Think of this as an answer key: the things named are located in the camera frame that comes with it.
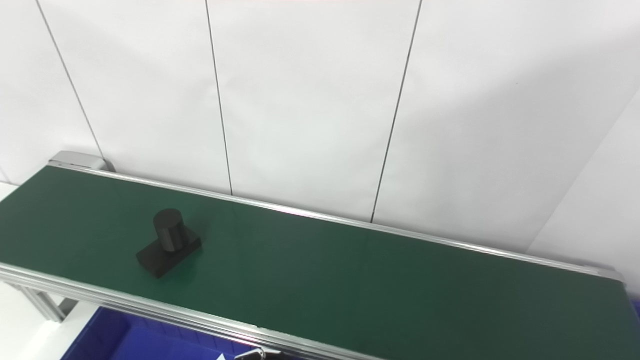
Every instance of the white floor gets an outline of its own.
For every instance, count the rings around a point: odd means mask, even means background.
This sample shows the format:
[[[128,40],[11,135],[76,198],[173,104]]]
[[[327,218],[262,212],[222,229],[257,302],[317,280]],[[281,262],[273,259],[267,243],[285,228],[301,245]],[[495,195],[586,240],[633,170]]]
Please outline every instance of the white floor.
[[[16,187],[0,183],[0,200]],[[0,282],[0,360],[60,359],[96,309],[79,302],[63,323],[46,321],[21,292]]]

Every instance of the wall panel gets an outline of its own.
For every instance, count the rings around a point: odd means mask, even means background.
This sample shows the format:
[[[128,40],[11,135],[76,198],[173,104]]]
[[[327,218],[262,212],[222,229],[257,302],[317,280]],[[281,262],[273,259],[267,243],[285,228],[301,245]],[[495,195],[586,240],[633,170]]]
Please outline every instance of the wall panel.
[[[21,184],[60,150],[99,155],[34,1],[0,1],[0,64],[0,166],[8,180]]]
[[[637,1],[427,1],[377,223],[524,251],[640,84]]]
[[[418,0],[210,0],[234,194],[371,216]]]
[[[610,266],[640,297],[640,92],[531,244],[530,254]]]
[[[204,0],[42,6],[117,171],[229,191]]]

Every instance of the conveyor leg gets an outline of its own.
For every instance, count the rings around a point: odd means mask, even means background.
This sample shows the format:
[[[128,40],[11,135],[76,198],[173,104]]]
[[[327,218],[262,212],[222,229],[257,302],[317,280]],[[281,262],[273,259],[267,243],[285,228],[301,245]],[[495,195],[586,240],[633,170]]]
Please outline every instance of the conveyor leg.
[[[24,296],[38,309],[47,320],[62,322],[77,304],[77,300],[64,299],[57,305],[55,301],[44,291],[34,290],[25,286],[12,284],[12,286],[24,294]]]

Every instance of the black rectangular base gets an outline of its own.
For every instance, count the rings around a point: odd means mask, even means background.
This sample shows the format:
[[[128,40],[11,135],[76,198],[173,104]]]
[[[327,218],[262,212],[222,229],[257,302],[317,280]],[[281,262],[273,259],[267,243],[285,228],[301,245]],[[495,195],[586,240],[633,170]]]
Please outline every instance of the black rectangular base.
[[[189,242],[185,247],[176,252],[164,251],[162,245],[160,245],[160,241],[156,239],[136,254],[140,265],[156,278],[161,277],[175,265],[178,265],[202,244],[200,237],[196,233],[188,228],[186,230],[189,236]]]

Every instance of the blue bin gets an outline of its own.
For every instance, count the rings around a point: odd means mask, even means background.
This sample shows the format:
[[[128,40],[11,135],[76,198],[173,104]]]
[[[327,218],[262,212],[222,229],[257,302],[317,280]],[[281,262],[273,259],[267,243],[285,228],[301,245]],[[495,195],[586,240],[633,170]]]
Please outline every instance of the blue bin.
[[[216,360],[253,349],[217,336],[100,307],[62,360]]]
[[[633,300],[632,303],[634,304],[634,308],[636,309],[636,313],[638,314],[638,317],[640,318],[640,300]]]

